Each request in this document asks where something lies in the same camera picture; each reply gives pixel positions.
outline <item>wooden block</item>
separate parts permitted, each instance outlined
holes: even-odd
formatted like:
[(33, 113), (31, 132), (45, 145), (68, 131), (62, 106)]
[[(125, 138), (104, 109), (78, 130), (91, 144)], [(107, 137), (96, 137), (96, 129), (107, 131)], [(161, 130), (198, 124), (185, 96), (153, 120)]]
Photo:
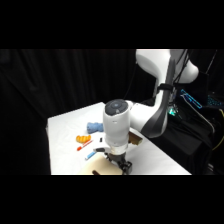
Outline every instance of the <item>wooden block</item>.
[(96, 153), (78, 175), (122, 175), (123, 171)]
[(132, 133), (131, 131), (129, 132), (129, 143), (132, 143), (133, 145), (140, 145), (142, 140), (143, 139), (138, 135)]

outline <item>black cable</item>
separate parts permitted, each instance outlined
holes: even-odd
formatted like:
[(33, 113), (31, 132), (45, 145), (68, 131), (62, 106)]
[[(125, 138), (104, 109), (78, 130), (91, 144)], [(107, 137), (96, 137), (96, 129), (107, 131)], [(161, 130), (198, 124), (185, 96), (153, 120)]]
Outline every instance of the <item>black cable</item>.
[(129, 91), (130, 91), (130, 89), (131, 89), (131, 85), (132, 85), (132, 82), (133, 82), (134, 77), (135, 77), (135, 73), (136, 73), (136, 70), (137, 70), (137, 66), (138, 66), (138, 64), (137, 64), (137, 62), (136, 62), (136, 63), (135, 63), (135, 68), (134, 68), (134, 72), (133, 72), (133, 75), (132, 75), (132, 79), (131, 79), (130, 85), (129, 85), (129, 87), (128, 87), (128, 91), (127, 91), (127, 93), (126, 93), (125, 96), (124, 96), (124, 100), (125, 100), (125, 98), (127, 97), (128, 93), (129, 93)]
[(180, 60), (182, 59), (182, 57), (184, 56), (184, 53), (186, 52), (186, 50), (187, 50), (187, 49), (184, 49), (184, 51), (182, 52), (182, 54), (181, 54), (181, 56), (180, 56), (178, 62), (176, 63), (176, 65), (179, 64), (179, 62), (180, 62)]
[(182, 69), (181, 69), (181, 71), (180, 71), (180, 74), (176, 77), (176, 79), (174, 80), (174, 82), (176, 82), (177, 79), (179, 79), (178, 82), (180, 81), (181, 75), (182, 75), (182, 73), (183, 73), (183, 71), (184, 71), (184, 69), (185, 69), (185, 67), (186, 67), (186, 65), (187, 65), (187, 63), (188, 63), (188, 61), (189, 61), (189, 59), (190, 59), (190, 58), (187, 59), (187, 57), (188, 57), (188, 50), (187, 50), (187, 53), (186, 53), (186, 55), (185, 55), (184, 63), (183, 63)]

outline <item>cable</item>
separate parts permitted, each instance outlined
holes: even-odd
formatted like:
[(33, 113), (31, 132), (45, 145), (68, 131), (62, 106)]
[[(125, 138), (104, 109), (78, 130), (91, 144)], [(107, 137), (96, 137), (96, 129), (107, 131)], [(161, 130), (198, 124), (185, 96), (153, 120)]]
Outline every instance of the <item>cable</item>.
[(194, 107), (191, 106), (190, 103), (187, 102), (187, 100), (185, 99), (185, 94), (184, 95), (181, 95), (181, 97), (183, 97), (184, 101), (202, 118), (204, 119), (211, 127), (212, 127), (212, 132), (213, 134), (215, 133), (215, 128), (213, 127), (213, 125), (203, 116), (201, 115), (196, 109), (194, 109)]
[(210, 65), (208, 66), (208, 70), (206, 71), (206, 74), (208, 74), (209, 69), (211, 68), (211, 66), (212, 66), (212, 64), (213, 64), (213, 61), (214, 61), (214, 59), (215, 59), (215, 56), (216, 56), (217, 52), (218, 52), (218, 49), (216, 49), (215, 55), (213, 56), (213, 58), (212, 58), (212, 61), (211, 61)]
[[(220, 112), (222, 113), (222, 116), (224, 118), (224, 112), (223, 112), (223, 110), (220, 110)], [(212, 151), (216, 150), (222, 144), (223, 141), (224, 141), (224, 136), (223, 136), (221, 142), (214, 149), (212, 149)]]
[(180, 60), (182, 59), (182, 57), (184, 56), (184, 53), (185, 53), (186, 50), (187, 50), (187, 49), (184, 49), (184, 51), (182, 52), (182, 54), (181, 54), (181, 56), (180, 56), (178, 62), (176, 63), (176, 65), (179, 64), (179, 62), (180, 62)]
[(129, 85), (129, 87), (128, 87), (128, 91), (127, 91), (126, 94), (125, 94), (124, 100), (125, 100), (125, 98), (127, 97), (128, 93), (129, 93), (129, 91), (130, 91), (132, 82), (133, 82), (134, 77), (135, 77), (135, 73), (136, 73), (137, 66), (138, 66), (138, 63), (137, 63), (137, 61), (136, 61), (136, 63), (135, 63), (135, 68), (134, 68), (134, 73), (133, 73), (133, 76), (132, 76), (132, 79), (131, 79), (131, 83), (130, 83), (130, 85)]
[(176, 77), (176, 79), (174, 80), (174, 82), (176, 82), (178, 78), (179, 78), (179, 80), (180, 80), (180, 76), (182, 75), (182, 73), (183, 73), (183, 71), (184, 71), (184, 69), (185, 69), (185, 67), (186, 67), (186, 65), (187, 65), (187, 63), (188, 63), (188, 61), (187, 61), (187, 57), (188, 57), (188, 50), (187, 50), (187, 53), (186, 53), (185, 58), (184, 58), (184, 63), (183, 63), (182, 69), (181, 69), (179, 75), (178, 75), (178, 76)]

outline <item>orange object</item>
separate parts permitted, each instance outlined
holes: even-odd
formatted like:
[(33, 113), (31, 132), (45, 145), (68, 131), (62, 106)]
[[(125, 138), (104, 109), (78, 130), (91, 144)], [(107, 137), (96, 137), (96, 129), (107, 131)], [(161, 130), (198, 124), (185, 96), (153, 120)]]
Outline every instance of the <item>orange object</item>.
[(83, 146), (80, 146), (77, 148), (77, 151), (80, 151), (81, 149), (83, 149), (84, 147), (86, 147), (87, 145), (89, 145), (92, 141), (88, 141), (86, 142)]
[(83, 144), (90, 141), (90, 140), (91, 140), (91, 135), (89, 135), (89, 136), (77, 136), (76, 137), (76, 141), (79, 142), (79, 143), (83, 143)]

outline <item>blue object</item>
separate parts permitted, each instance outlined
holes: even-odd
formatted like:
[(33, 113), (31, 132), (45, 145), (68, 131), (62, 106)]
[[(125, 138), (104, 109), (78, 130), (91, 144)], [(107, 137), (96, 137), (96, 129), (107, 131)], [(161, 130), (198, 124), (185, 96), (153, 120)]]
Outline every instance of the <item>blue object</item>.
[(93, 134), (97, 131), (99, 132), (104, 132), (104, 129), (103, 129), (103, 124), (100, 124), (100, 123), (88, 123), (87, 124), (87, 131), (88, 131), (88, 134)]
[(181, 90), (181, 93), (185, 94), (189, 103), (194, 104), (198, 109), (202, 108), (202, 105), (197, 100), (195, 100), (191, 95), (186, 93), (183, 89)]
[(86, 156), (86, 160), (89, 160), (91, 157), (93, 157), (96, 154), (96, 152), (91, 152), (88, 156)]

